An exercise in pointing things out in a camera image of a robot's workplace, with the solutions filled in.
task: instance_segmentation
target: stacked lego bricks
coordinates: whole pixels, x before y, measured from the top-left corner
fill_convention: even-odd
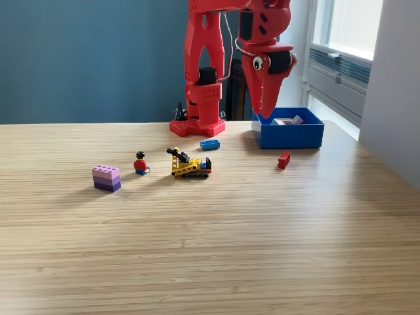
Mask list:
[[[121,188],[119,168],[97,165],[92,169],[94,187],[107,192],[116,192]]]

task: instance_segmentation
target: lego minifigure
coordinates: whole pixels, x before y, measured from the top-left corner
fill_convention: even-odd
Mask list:
[[[146,175],[150,172],[150,168],[147,166],[146,161],[144,160],[144,152],[139,151],[137,152],[137,161],[134,162],[134,168],[136,169],[136,173],[139,175]]]

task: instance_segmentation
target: yellow lego vehicle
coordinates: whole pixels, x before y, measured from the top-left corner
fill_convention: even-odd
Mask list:
[[[178,153],[179,149],[167,149],[172,155],[172,175],[181,176],[183,179],[206,179],[211,173],[211,161],[207,157],[205,162],[201,159],[189,157],[184,152]]]

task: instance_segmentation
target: red lego brick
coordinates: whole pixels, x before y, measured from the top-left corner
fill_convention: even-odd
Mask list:
[[[278,158],[278,168],[285,169],[287,164],[290,162],[290,152],[283,152],[283,154]]]

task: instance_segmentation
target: blue box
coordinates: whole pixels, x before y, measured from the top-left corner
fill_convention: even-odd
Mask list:
[[[201,141],[199,146],[203,151],[207,150],[214,150],[219,149],[221,147],[221,143],[218,140],[208,140],[208,141]]]
[[[304,125],[271,125],[274,118],[294,118]],[[252,113],[252,130],[262,149],[321,148],[324,123],[306,107],[276,108],[268,119]]]

